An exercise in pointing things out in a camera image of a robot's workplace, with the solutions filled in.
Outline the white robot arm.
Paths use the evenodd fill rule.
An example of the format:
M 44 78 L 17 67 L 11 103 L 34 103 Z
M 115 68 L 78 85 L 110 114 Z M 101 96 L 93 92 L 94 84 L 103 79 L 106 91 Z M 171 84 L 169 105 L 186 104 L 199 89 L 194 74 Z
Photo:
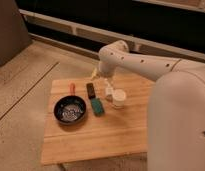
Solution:
M 205 63 L 132 54 L 119 40 L 99 50 L 98 72 L 123 67 L 155 82 L 147 109 L 148 171 L 205 171 Z

